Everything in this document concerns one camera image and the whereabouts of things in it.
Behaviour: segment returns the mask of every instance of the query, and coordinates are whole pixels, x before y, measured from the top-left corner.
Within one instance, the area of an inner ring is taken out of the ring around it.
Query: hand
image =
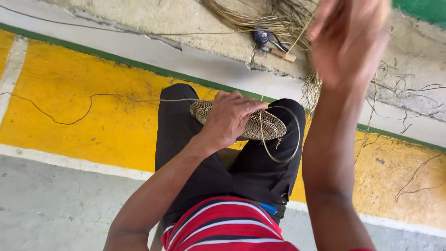
[[[265,102],[243,97],[239,91],[219,92],[201,132],[195,137],[209,155],[234,144],[242,135],[251,113],[266,109]]]
[[[367,87],[387,47],[389,0],[321,0],[308,30],[312,63],[331,90]]]

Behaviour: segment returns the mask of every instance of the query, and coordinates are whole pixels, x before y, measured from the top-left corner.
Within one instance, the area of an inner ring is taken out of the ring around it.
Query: striped shirt
[[[161,241],[167,251],[297,251],[258,204],[229,196],[200,202],[168,226]]]

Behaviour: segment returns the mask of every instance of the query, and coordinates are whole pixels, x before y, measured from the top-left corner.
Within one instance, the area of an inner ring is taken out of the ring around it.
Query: man
[[[320,251],[373,250],[352,206],[354,137],[364,95],[387,45],[387,0],[322,0],[308,31],[312,63],[322,91],[303,155],[305,193]],[[164,89],[162,99],[197,98],[187,85]],[[234,143],[250,114],[267,105],[238,91],[219,92],[204,126],[189,114],[191,102],[161,102],[155,174],[124,204],[104,250],[146,251],[149,231],[163,219],[166,250],[296,250],[278,226],[293,189],[301,142],[287,164],[272,161],[259,142],[248,142],[226,171],[216,151]],[[276,149],[289,158],[303,135],[303,108],[293,100],[269,105],[287,126]],[[258,203],[276,207],[267,213]]]

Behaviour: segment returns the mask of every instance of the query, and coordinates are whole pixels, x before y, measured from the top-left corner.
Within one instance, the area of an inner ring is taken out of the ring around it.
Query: basket weaving
[[[190,106],[190,113],[204,125],[213,103],[213,101],[208,100],[197,101]],[[265,140],[272,140],[283,137],[286,133],[286,126],[276,116],[264,110],[259,110],[251,114],[239,140],[262,140],[262,131]]]

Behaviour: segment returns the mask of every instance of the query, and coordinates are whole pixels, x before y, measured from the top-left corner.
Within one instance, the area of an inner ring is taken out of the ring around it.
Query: forearm
[[[146,233],[161,220],[186,181],[210,153],[199,136],[155,172],[124,204],[110,227],[110,235]]]
[[[351,197],[354,185],[353,142],[364,86],[356,85],[345,90],[322,89],[303,148],[306,193],[326,192]]]

